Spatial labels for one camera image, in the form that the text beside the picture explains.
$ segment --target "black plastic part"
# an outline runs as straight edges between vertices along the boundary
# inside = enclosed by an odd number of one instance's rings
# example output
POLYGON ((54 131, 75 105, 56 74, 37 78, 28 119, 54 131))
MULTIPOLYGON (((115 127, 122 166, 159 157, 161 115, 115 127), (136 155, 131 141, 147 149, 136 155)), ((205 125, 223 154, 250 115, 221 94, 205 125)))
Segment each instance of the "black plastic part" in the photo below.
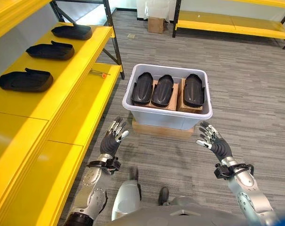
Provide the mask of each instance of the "black plastic part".
POLYGON ((219 163, 217 163, 215 165, 216 170, 214 171, 214 174, 216 175, 216 177, 218 179, 223 178, 224 180, 227 180, 228 178, 232 178, 235 175, 247 171, 250 168, 250 174, 253 175, 254 174, 254 167, 251 164, 245 164, 245 163, 241 163, 241 164, 237 164, 237 165, 232 165, 227 167, 226 165, 221 165, 219 163))
POLYGON ((142 188, 141 185, 139 183, 137 183, 137 188, 138 188, 138 192, 139 192, 139 200, 142 200, 142 188))
POLYGON ((107 162, 91 161, 87 166, 101 168, 107 170, 111 174, 114 174, 115 171, 119 171, 121 165, 118 159, 118 157, 113 157, 113 159, 108 159, 107 162))
POLYGON ((104 161, 91 161, 88 165, 88 167, 98 167, 105 169, 106 168, 106 163, 104 161))
POLYGON ((189 107, 201 107, 204 104, 202 80, 196 74, 190 74, 184 85, 183 102, 189 107))
POLYGON ((100 152, 101 154, 109 154, 114 157, 119 145, 120 143, 116 142, 115 137, 111 133, 103 138, 100 145, 100 152))
POLYGON ((92 226, 94 220, 83 213, 71 213, 67 218, 64 226, 92 226))
POLYGON ((152 104, 157 107, 168 106, 172 93, 173 93, 173 78, 166 74, 158 80, 158 84, 155 85, 153 95, 151 98, 152 104))
POLYGON ((167 187, 163 187, 159 192, 158 205, 162 206, 168 200, 169 200, 169 189, 167 187))
POLYGON ((134 83, 132 92, 132 102, 138 105, 147 105, 152 96, 153 77, 149 72, 141 74, 134 83))
POLYGON ((214 171, 214 174, 218 179, 223 178, 226 180, 227 178, 230 177, 231 172, 226 165, 221 166, 221 164, 218 163, 215 165, 215 167, 216 169, 214 171))
POLYGON ((51 43, 52 44, 39 44, 36 46, 31 46, 26 50, 26 52, 32 57, 59 60, 68 60, 75 52, 71 44, 55 41, 51 41, 51 43))
POLYGON ((10 72, 0 76, 0 87, 21 92, 43 92, 51 86, 53 80, 49 72, 26 68, 25 72, 10 72))
POLYGON ((108 159, 106 162, 106 168, 112 172, 112 174, 115 171, 119 171, 120 168, 120 162, 118 161, 118 157, 113 157, 113 159, 108 159))
POLYGON ((60 26, 52 30, 54 36, 68 39, 87 40, 92 36, 91 27, 73 24, 73 26, 60 26))

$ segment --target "yellow shelving unit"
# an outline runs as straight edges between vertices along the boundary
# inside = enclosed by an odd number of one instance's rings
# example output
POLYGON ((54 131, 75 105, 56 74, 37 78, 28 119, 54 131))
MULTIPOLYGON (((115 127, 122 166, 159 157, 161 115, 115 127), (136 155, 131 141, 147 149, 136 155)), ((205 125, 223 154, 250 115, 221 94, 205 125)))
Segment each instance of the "yellow shelving unit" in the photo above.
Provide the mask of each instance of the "yellow shelving unit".
POLYGON ((285 8, 285 0, 228 0, 285 8))
POLYGON ((240 16, 180 11, 178 27, 285 39, 285 27, 280 22, 240 16))
MULTIPOLYGON (((56 26, 61 25, 71 24, 58 23, 56 26)), ((70 60, 37 59, 23 53, 4 72, 23 71, 26 67, 49 71, 54 82, 47 91, 41 93, 14 92, 0 88, 0 115, 6 115, 0 117, 0 138, 10 135, 10 140, 0 145, 0 214, 16 194, 50 131, 113 34, 112 27, 91 28, 93 35, 86 41, 58 38, 49 31, 37 42, 50 43, 54 40, 72 44, 75 54, 70 60)))
MULTIPOLYGON (((285 8, 285 0, 229 0, 272 7, 285 8)), ((213 32, 228 32, 236 34, 255 35, 285 40, 285 16, 281 22, 229 16, 214 13, 181 11, 181 0, 176 1, 174 14, 174 29, 172 37, 176 37, 177 28, 207 30, 213 32)))
POLYGON ((93 70, 109 75, 102 78, 92 72, 83 80, 23 181, 19 193, 0 218, 1 225, 57 224, 121 66, 97 63, 93 70), (41 191, 39 196, 33 198, 37 191, 41 191))
POLYGON ((50 0, 0 0, 0 37, 50 0))

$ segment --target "gray carpet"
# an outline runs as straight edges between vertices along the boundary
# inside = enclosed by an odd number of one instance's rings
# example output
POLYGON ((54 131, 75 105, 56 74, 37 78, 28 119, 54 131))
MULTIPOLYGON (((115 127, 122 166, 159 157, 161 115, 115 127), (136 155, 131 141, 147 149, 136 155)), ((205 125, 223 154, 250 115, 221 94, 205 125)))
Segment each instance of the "gray carpet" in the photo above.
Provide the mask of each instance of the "gray carpet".
MULTIPOLYGON (((172 26, 163 34, 147 32, 147 22, 136 21, 135 12, 117 11, 113 17, 126 79, 119 80, 98 126, 58 225, 70 210, 85 165, 99 154, 100 142, 112 120, 120 115, 130 135, 117 156, 122 166, 112 177, 108 203, 95 221, 111 220, 119 186, 129 167, 138 166, 142 207, 157 204, 162 186, 170 196, 189 195, 207 207, 241 214, 224 180, 214 176, 215 156, 190 141, 135 134, 132 115, 122 107, 131 71, 136 64, 195 68, 206 71, 213 105, 209 120, 224 136, 239 160, 255 166, 255 177, 276 211, 285 211, 285 50, 283 40, 205 31, 182 31, 172 38, 172 26), (127 35, 135 34, 134 39, 127 35)), ((101 55, 99 62, 110 62, 101 55)))

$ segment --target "silver arm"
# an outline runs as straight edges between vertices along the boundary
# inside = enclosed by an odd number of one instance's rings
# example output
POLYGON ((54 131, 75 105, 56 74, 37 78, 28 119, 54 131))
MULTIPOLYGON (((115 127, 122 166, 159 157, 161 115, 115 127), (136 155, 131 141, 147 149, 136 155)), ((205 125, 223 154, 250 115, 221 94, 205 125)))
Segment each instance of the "silver arm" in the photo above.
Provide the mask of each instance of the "silver arm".
POLYGON ((107 203, 106 189, 111 174, 119 170, 120 163, 115 153, 120 142, 129 134, 122 132, 126 123, 118 117, 108 128, 100 146, 98 159, 89 163, 89 171, 84 176, 83 187, 75 198, 73 208, 64 226, 92 226, 98 214, 107 203))
MULTIPOLYGON (((112 157, 101 154, 98 161, 106 162, 108 159, 112 157)), ((96 167, 89 168, 83 179, 83 187, 75 198, 72 212, 86 214, 95 220, 106 204, 109 181, 110 174, 107 171, 96 167)))
MULTIPOLYGON (((212 125, 204 121, 200 130, 203 132, 200 136, 204 141, 197 140, 197 144, 210 149, 222 165, 230 167, 238 164, 232 157, 230 146, 212 125)), ((242 171, 227 181, 249 224, 272 226, 278 222, 267 197, 260 191, 256 180, 248 171, 242 171)))
MULTIPOLYGON (((228 167, 238 164, 233 157, 226 157, 221 163, 228 167)), ((272 226, 278 222, 278 217, 267 197, 258 188, 255 178, 248 171, 238 173, 227 182, 249 224, 272 226)))

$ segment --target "white plastic bin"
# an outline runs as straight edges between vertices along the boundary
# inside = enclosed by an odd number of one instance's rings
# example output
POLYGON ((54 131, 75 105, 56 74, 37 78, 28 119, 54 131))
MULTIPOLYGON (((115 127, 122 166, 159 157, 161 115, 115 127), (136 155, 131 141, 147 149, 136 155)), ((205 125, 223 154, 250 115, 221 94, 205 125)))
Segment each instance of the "white plastic bin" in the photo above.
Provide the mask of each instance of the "white plastic bin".
POLYGON ((151 125, 182 130, 189 130, 200 120, 209 119, 213 115, 209 96, 207 74, 204 71, 158 65, 135 65, 123 98, 123 107, 130 110, 135 120, 141 125, 151 125), (205 86, 205 101, 202 112, 195 114, 134 106, 131 100, 134 83, 137 81, 138 76, 144 72, 150 72, 155 80, 158 80, 165 74, 169 74, 172 76, 174 83, 180 83, 181 78, 186 78, 192 73, 198 75, 202 80, 202 85, 205 86))

